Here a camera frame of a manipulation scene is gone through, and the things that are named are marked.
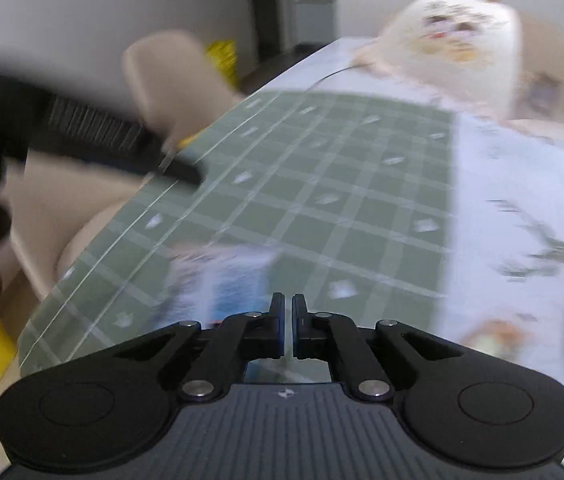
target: screw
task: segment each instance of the screw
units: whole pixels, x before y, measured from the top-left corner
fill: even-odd
[[[358,384],[358,390],[361,394],[365,394],[369,397],[380,397],[389,392],[391,387],[384,381],[377,381],[375,379],[369,379],[362,381]]]
[[[206,397],[214,390],[209,381],[189,381],[182,386],[182,391],[191,397]]]

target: black cable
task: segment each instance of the black cable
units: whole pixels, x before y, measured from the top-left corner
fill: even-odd
[[[335,72],[330,73],[329,75],[324,76],[321,79],[318,79],[318,81],[316,81],[315,83],[313,83],[311,86],[309,86],[309,88],[307,88],[305,90],[305,92],[310,92],[311,90],[315,89],[316,86],[318,86],[322,81],[324,81],[325,79],[328,79],[329,77],[331,77],[332,75],[336,75],[339,74],[340,72],[346,72],[347,70],[351,70],[353,68],[360,68],[361,66],[367,66],[370,63],[364,63],[364,64],[359,64],[359,65],[351,65],[351,66],[347,66],[345,68],[341,68],[339,70],[336,70]]]

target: chair backrest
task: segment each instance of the chair backrest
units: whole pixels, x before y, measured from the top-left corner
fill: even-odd
[[[510,7],[485,0],[416,0],[398,13],[370,57],[508,119],[521,69],[521,30]]]
[[[136,175],[39,153],[29,153],[24,170],[9,167],[4,196],[11,241],[38,297],[57,281],[58,260],[80,229],[130,199],[142,183]]]
[[[136,41],[124,52],[122,67],[142,118],[168,138],[170,148],[240,100],[202,44],[183,31],[165,30]]]
[[[518,106],[515,119],[543,119],[564,124],[564,37],[550,23],[519,13],[522,25],[522,69],[526,79],[546,75],[559,82],[558,99],[549,117],[539,117],[525,113],[524,106]],[[526,93],[526,84],[521,86],[522,97]]]

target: grid line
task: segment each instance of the grid line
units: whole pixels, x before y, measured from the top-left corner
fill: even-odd
[[[251,145],[242,153],[242,155],[238,156],[234,161],[233,164],[231,164],[228,168],[226,168],[222,174],[216,179],[214,180],[201,194],[200,196],[193,202],[193,204],[187,209],[187,211],[184,213],[184,215],[181,216],[181,218],[178,219],[178,221],[176,221],[171,228],[168,229],[168,231],[162,235],[162,237],[160,238],[160,240],[156,243],[156,246],[149,251],[149,253],[137,264],[137,266],[134,268],[134,270],[131,272],[131,275],[128,277],[128,279],[126,281],[130,281],[133,276],[142,268],[142,266],[148,261],[148,259],[153,256],[153,254],[155,253],[155,251],[157,250],[157,248],[162,245],[170,236],[171,234],[175,231],[175,229],[177,229],[178,225],[180,225],[180,223],[182,222],[182,220],[184,220],[213,190],[214,188],[220,183],[222,182],[222,180],[229,174],[231,173],[236,167],[237,165],[240,163],[240,161],[245,158],[250,152],[251,150],[253,150],[261,141],[262,139],[264,139],[268,134],[271,133],[271,131],[273,131],[275,129],[276,126],[278,126],[278,124],[281,124],[287,117],[291,116],[302,104],[302,102],[304,102],[306,99],[306,96],[302,95],[300,96],[298,99],[296,99],[296,104],[293,105],[289,111],[283,116],[282,119],[280,119],[279,121],[277,121],[273,126],[271,126],[262,136],[258,137],[257,139],[255,139]],[[207,151],[207,154],[211,152],[211,150],[213,150],[214,148],[216,148],[219,145],[219,143],[215,144],[210,150]],[[138,220],[140,219],[140,217],[138,217],[133,224],[135,224]],[[75,346],[75,348],[73,349],[73,351],[70,353],[69,357],[67,357],[67,360],[70,360],[75,353],[77,352],[78,348],[82,345],[82,343],[85,341],[85,339],[89,336],[90,331],[92,330],[93,327],[97,326],[98,322],[100,321],[100,319],[107,313],[107,311],[110,309],[110,306],[114,303],[114,301],[120,296],[120,294],[122,293],[122,291],[124,290],[124,287],[118,289],[118,291],[113,295],[113,297],[107,301],[106,305],[104,306],[104,308],[102,309],[101,313],[96,317],[96,319],[93,321],[93,324],[91,325],[91,329],[89,331],[87,331],[84,336],[82,337],[82,339],[79,341],[79,343]]]
[[[280,155],[277,161],[268,168],[267,172],[264,176],[258,181],[258,183],[254,186],[251,192],[248,194],[247,199],[244,200],[230,215],[229,218],[222,224],[220,230],[211,238],[210,243],[217,241],[222,234],[226,231],[226,229],[233,224],[236,218],[247,208],[249,203],[253,200],[255,195],[264,187],[266,186],[267,182],[271,179],[271,177],[278,171],[278,169],[282,166],[285,160],[289,158],[289,156],[297,149],[297,147],[302,143],[302,141],[315,130],[315,127],[320,124],[320,121],[329,113],[335,102],[337,101],[337,94],[334,94],[333,99],[330,101],[329,105],[325,107],[322,114],[319,115],[314,121],[311,122],[310,126],[302,133],[301,136],[297,137],[294,142],[291,143],[287,147],[286,150]]]
[[[412,146],[421,146],[422,150],[426,150],[427,149],[427,143],[426,142],[417,142],[416,137],[413,137],[413,144]],[[423,160],[421,158],[412,158],[410,163],[409,163],[409,169],[414,170],[415,173],[419,173],[422,171],[422,165],[423,165]],[[404,183],[402,184],[402,191],[400,193],[400,195],[404,196],[404,197],[408,197],[411,196],[411,201],[413,202],[415,200],[415,198],[418,195],[418,188],[419,188],[419,183],[417,181],[414,180],[405,180]],[[411,217],[412,217],[412,209],[398,209],[398,212],[396,213],[395,217],[393,218],[393,223],[391,225],[391,231],[405,231],[408,232],[408,229],[411,226]],[[392,278],[395,278],[399,269],[400,269],[400,264],[402,263],[402,257],[404,256],[404,245],[403,244],[398,244],[398,247],[396,248],[395,251],[392,250],[393,249],[393,244],[390,242],[387,242],[385,248],[384,248],[384,254],[382,256],[382,259],[380,260],[380,264],[379,264],[379,268],[380,270],[384,270],[384,269],[389,269],[386,274],[391,276]],[[372,306],[373,300],[379,296],[379,294],[377,293],[378,290],[381,287],[381,283],[378,282],[376,283],[376,285],[373,287],[373,289],[371,290],[371,293],[369,294],[369,297],[366,301],[366,305],[364,306],[364,310],[363,310],[363,314],[361,317],[361,325],[364,326],[365,324],[373,324],[374,322],[377,321],[378,317],[373,318],[371,321],[369,321],[369,318],[372,316],[376,316],[377,314],[372,314],[370,312],[370,307]],[[392,288],[389,288],[388,291],[388,295],[386,297],[386,299],[384,300],[385,304],[389,303],[390,297],[391,297],[391,292],[392,292]]]
[[[201,155],[198,160],[196,162],[199,162],[203,157],[207,156],[209,153],[211,153],[217,146],[219,146],[219,144],[221,142],[223,142],[223,140],[227,139],[231,134],[233,134],[235,131],[237,131],[241,126],[243,126],[244,124],[246,124],[248,121],[250,121],[252,118],[254,118],[257,114],[259,114],[262,110],[264,110],[268,105],[270,105],[273,101],[275,101],[275,99],[277,99],[280,94],[282,92],[277,92],[273,98],[260,110],[256,111],[252,116],[250,116],[248,119],[246,119],[245,121],[243,121],[239,126],[235,127],[233,130],[229,131],[219,142],[217,142],[216,144],[214,144],[210,149],[206,150],[206,152],[204,152],[203,155]],[[164,190],[163,192],[161,192],[158,197],[153,201],[153,203],[149,206],[146,207],[146,209],[144,210],[144,212],[140,215],[138,215],[138,217],[129,224],[128,226],[128,230],[130,230],[133,225],[136,224],[136,222],[139,221],[140,218],[142,218],[142,215],[144,215],[147,211],[150,210],[151,206],[153,204],[155,204],[156,202],[158,202],[159,199],[161,199],[164,195],[166,195],[172,188],[173,186],[175,186],[177,183],[177,181],[173,182],[166,190]],[[46,326],[46,328],[40,333],[40,336],[37,337],[36,341],[33,343],[33,345],[31,345],[31,348],[28,350],[27,354],[24,356],[24,358],[20,361],[20,368],[22,368],[22,365],[27,361],[28,357],[31,355],[31,352],[33,352],[33,349],[36,347],[36,344],[38,342],[40,342],[40,340],[43,339],[44,334],[46,333],[46,330],[53,324],[54,320],[56,320],[57,316],[60,314],[60,312],[62,312],[63,308],[66,306],[66,304],[71,301],[71,298],[75,295],[75,293],[79,290],[79,288],[84,284],[84,282],[86,281],[86,279],[91,275],[91,273],[94,271],[94,268],[97,266],[98,263],[100,263],[106,256],[107,254],[110,252],[110,250],[124,237],[124,235],[126,234],[126,232],[123,232],[117,240],[115,240],[111,246],[106,249],[102,255],[98,258],[98,261],[96,263],[95,266],[91,267],[91,269],[89,269],[85,276],[80,280],[80,282],[77,284],[77,286],[72,290],[72,292],[69,294],[69,296],[67,297],[65,303],[60,307],[60,309],[58,309],[58,311],[56,312],[56,314],[53,316],[53,318],[51,319],[51,321],[49,322],[49,324]]]
[[[196,223],[206,227],[207,229],[211,229],[211,230],[219,229],[219,227],[222,225],[222,222],[218,220],[213,220],[212,218],[209,218],[207,216],[202,216],[195,212],[192,212],[190,216],[191,218],[194,219]],[[251,244],[263,245],[268,240],[268,237],[265,235],[254,233],[253,231],[249,231],[248,229],[244,229],[236,225],[231,225],[227,229],[227,232],[230,235],[233,235],[236,238],[239,238]],[[322,264],[325,261],[325,257],[319,253],[316,253],[315,251],[297,247],[280,240],[276,241],[276,244],[280,246],[285,253],[300,258],[301,260],[310,262],[312,264]],[[342,270],[344,272],[349,272],[351,274],[359,276],[360,278],[366,278],[368,280],[377,280],[379,282],[384,283],[385,285],[396,286],[403,290],[407,290],[409,292],[413,292],[415,294],[419,294],[427,298],[443,297],[442,294],[434,290],[413,285],[412,283],[403,282],[396,278],[391,278],[390,276],[381,274],[380,272],[373,272],[372,270],[366,270],[363,269],[363,267],[358,267],[353,264],[348,264],[345,262],[341,262],[339,260],[334,260],[332,261],[331,265],[334,269]]]
[[[364,111],[366,110],[366,105],[364,102],[362,102],[362,105],[359,107],[359,109],[352,108],[352,110],[357,111],[361,118],[364,115]],[[278,225],[273,229],[273,232],[269,237],[269,241],[281,240],[284,234],[286,234],[286,231],[292,224],[293,220],[297,217],[300,211],[302,211],[302,208],[304,208],[304,206],[306,205],[306,201],[309,199],[311,193],[315,190],[318,182],[324,176],[324,173],[331,165],[331,163],[334,161],[337,152],[342,148],[342,145],[344,145],[346,140],[355,130],[356,125],[357,121],[349,120],[348,126],[344,128],[338,135],[338,137],[332,142],[331,147],[320,160],[311,178],[304,183],[302,189],[296,195],[295,201],[288,208],[286,208],[286,212],[280,219],[280,222],[278,222]]]

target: cutting mat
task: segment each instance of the cutting mat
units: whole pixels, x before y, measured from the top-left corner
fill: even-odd
[[[363,95],[252,95],[185,150],[206,166],[197,192],[153,179],[81,254],[22,334],[23,373],[149,330],[174,244],[274,245],[270,292],[426,330],[449,247],[452,119]]]

